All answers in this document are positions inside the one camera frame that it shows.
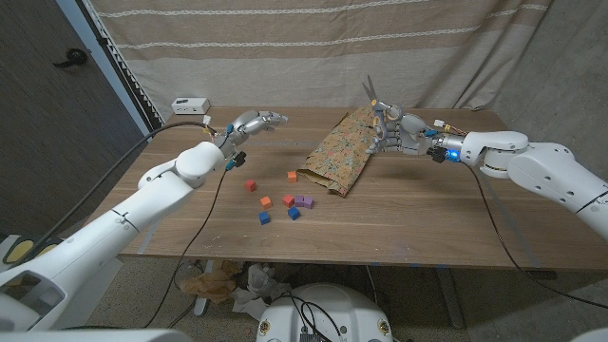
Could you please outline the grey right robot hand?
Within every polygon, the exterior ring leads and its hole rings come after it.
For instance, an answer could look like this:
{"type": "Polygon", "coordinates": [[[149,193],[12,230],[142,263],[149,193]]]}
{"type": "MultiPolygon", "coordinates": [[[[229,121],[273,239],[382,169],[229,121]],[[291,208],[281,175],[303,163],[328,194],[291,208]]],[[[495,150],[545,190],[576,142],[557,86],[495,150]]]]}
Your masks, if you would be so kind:
{"type": "Polygon", "coordinates": [[[418,116],[405,113],[398,105],[372,104],[373,141],[367,154],[397,151],[419,156],[427,153],[431,137],[430,127],[418,116]]]}

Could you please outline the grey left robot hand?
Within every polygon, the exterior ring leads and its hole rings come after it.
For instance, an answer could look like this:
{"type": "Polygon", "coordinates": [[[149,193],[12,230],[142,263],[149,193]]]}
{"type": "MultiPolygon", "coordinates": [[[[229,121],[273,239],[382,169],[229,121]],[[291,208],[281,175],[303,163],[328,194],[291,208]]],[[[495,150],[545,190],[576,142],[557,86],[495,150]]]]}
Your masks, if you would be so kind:
{"type": "Polygon", "coordinates": [[[287,116],[274,111],[249,110],[230,123],[223,134],[216,137],[215,145],[226,159],[237,153],[237,147],[261,131],[273,131],[275,126],[289,121],[287,116]]]}

